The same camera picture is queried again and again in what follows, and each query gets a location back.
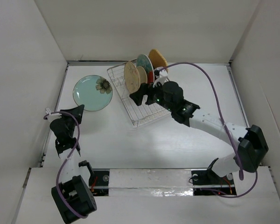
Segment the beige bird painted plate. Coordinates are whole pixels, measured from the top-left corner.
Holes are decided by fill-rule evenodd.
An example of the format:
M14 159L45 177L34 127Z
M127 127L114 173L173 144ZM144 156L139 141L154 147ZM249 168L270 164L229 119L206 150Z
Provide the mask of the beige bird painted plate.
M139 72L131 61L128 61L124 66L124 79L129 93L134 93L139 89Z

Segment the cream bowl with black marks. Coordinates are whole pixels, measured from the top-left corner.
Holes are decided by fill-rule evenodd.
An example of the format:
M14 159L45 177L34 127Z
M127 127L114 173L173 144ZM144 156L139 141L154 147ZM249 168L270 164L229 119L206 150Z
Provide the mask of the cream bowl with black marks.
M136 67L140 77L140 84L147 83L147 73L141 66Z

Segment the teal flower plate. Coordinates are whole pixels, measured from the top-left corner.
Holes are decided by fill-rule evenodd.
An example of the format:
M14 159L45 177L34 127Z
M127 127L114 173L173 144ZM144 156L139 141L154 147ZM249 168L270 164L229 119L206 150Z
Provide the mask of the teal flower plate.
M73 99L84 110L96 112L109 105L113 96L110 82L102 76L89 75L81 78L74 86Z

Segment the red and teal plate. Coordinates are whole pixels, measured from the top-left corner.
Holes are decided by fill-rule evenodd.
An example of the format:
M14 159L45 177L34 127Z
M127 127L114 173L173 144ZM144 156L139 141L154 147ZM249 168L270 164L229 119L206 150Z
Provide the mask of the red and teal plate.
M149 59L149 57L145 54L140 54L138 55L136 59L136 66L137 67L142 67L146 74L147 74L147 82L148 83L153 83L155 78L154 78L154 68L153 65Z

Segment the orange woven square plate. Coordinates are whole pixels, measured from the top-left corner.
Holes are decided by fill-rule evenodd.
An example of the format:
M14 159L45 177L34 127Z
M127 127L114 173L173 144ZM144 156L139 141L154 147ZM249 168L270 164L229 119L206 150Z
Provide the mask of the orange woven square plate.
M148 57L153 65L154 69L157 69L159 67L168 66L167 60L157 49L150 50Z

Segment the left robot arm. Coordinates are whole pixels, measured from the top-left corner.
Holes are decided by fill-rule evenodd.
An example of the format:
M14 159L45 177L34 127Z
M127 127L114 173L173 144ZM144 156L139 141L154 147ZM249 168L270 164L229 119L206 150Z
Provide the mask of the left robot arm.
M66 224L86 219L97 210L89 187L95 174L88 161L78 159L81 155L79 138L83 112L84 105L58 112L46 109L43 117L49 122L50 130L56 137L55 148L61 160L51 195Z

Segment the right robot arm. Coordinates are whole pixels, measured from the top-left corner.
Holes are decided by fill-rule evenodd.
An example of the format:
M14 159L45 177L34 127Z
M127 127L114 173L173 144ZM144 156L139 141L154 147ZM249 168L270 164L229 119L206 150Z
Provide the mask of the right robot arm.
M239 178L243 180L244 172L255 173L268 152L268 144L259 126L238 126L207 113L199 105L185 100L183 89L176 82L142 83L130 94L137 106L142 104L144 96L147 96L147 105L160 105L170 111L176 122L204 131L232 147L231 154L215 158L208 166L206 178L211 183L218 183L234 172L239 172Z

